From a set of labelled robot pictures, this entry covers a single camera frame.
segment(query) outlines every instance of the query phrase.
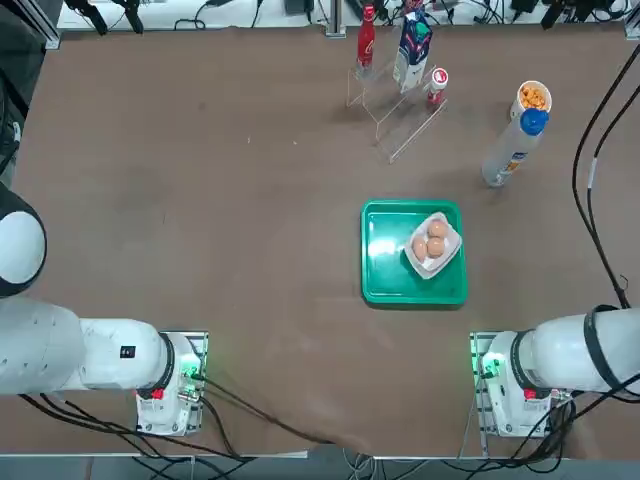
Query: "white cup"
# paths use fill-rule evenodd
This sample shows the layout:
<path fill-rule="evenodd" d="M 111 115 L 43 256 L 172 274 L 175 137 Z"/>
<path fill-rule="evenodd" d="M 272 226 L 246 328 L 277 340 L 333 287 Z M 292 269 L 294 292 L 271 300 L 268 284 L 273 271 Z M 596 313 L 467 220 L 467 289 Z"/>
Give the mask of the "white cup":
<path fill-rule="evenodd" d="M 522 115 L 522 113 L 525 111 L 524 105 L 522 105 L 522 102 L 520 101 L 520 91 L 524 87 L 534 87 L 540 90 L 544 94 L 544 101 L 546 104 L 545 110 L 547 111 L 547 113 L 551 111 L 551 93 L 549 92 L 549 89 L 545 87 L 543 83 L 540 83 L 536 80 L 527 80 L 522 85 L 520 85 L 520 88 L 518 88 L 518 91 L 516 92 L 516 99 L 513 101 L 513 105 L 511 105 L 511 120 L 516 117 L 520 117 L 520 115 Z"/>

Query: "acrylic stand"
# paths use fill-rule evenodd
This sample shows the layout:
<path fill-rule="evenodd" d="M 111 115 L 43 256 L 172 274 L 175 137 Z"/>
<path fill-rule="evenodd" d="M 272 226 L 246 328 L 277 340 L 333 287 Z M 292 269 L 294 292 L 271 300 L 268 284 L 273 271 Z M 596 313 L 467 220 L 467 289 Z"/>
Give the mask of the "acrylic stand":
<path fill-rule="evenodd" d="M 361 105 L 375 124 L 376 145 L 389 163 L 395 162 L 405 149 L 444 110 L 440 104 L 427 104 L 427 88 L 435 66 L 425 68 L 418 86 L 405 93 L 393 79 L 394 61 L 359 78 L 350 69 L 347 79 L 347 107 Z"/>

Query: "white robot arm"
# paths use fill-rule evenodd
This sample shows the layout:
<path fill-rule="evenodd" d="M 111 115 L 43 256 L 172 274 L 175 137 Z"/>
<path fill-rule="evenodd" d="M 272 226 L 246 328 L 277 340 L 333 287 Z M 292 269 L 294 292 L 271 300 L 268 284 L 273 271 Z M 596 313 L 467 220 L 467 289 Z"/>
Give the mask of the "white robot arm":
<path fill-rule="evenodd" d="M 607 392 L 640 372 L 640 309 L 601 305 L 587 315 L 500 332 L 482 357 L 497 433 L 527 436 L 551 408 L 551 390 Z M 640 394 L 640 381 L 626 394 Z M 534 436 L 543 436 L 544 429 Z"/>
<path fill-rule="evenodd" d="M 0 300 L 0 320 L 0 394 L 135 389 L 138 428 L 158 435 L 199 429 L 199 382 L 191 375 L 202 374 L 204 352 L 185 333 L 80 319 L 20 297 Z"/>

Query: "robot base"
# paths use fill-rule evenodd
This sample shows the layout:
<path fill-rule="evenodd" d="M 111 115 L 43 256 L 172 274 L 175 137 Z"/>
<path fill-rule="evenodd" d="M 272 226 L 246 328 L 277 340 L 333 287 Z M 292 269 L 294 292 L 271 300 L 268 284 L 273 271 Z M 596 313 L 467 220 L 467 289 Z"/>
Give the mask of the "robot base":
<path fill-rule="evenodd" d="M 551 408 L 551 395 L 537 398 L 536 391 L 524 391 L 511 366 L 511 344 L 515 332 L 500 332 L 482 357 L 481 371 L 493 407 L 497 433 L 503 437 L 526 437 Z M 546 423 L 532 437 L 545 435 Z"/>
<path fill-rule="evenodd" d="M 514 337 L 515 332 L 474 332 L 470 337 L 478 423 L 485 454 L 489 453 L 486 434 L 526 437 L 551 408 L 550 396 L 526 398 L 531 392 L 520 388 L 513 376 L 510 352 Z M 532 437 L 543 437 L 548 431 L 548 422 L 543 423 Z"/>
<path fill-rule="evenodd" d="M 207 332 L 166 333 L 175 351 L 171 380 L 162 393 L 144 399 L 136 394 L 136 429 L 156 435 L 184 436 L 202 428 L 201 382 L 185 373 L 206 375 Z"/>

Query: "white carton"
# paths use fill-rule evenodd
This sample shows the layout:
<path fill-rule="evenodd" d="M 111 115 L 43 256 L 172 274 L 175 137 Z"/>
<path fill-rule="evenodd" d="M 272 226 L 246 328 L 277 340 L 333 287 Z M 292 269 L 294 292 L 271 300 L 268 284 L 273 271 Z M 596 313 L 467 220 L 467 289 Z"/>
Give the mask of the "white carton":
<path fill-rule="evenodd" d="M 418 260 L 415 253 L 413 253 L 411 245 L 413 244 L 413 239 L 416 238 L 416 236 L 422 236 L 425 241 L 428 240 L 429 236 L 427 235 L 427 231 L 429 229 L 429 224 L 434 220 L 440 220 L 446 223 L 449 227 L 447 236 L 444 239 L 444 253 L 438 258 L 431 258 L 427 256 L 424 262 L 420 263 L 420 260 Z M 409 240 L 407 240 L 407 243 L 404 246 L 404 253 L 407 255 L 411 266 L 416 272 L 418 272 L 418 275 L 423 279 L 428 280 L 429 278 L 435 277 L 440 273 L 440 271 L 442 271 L 458 250 L 460 250 L 460 245 L 462 245 L 462 239 L 458 232 L 453 229 L 445 214 L 442 212 L 436 212 L 422 222 L 411 234 Z"/>

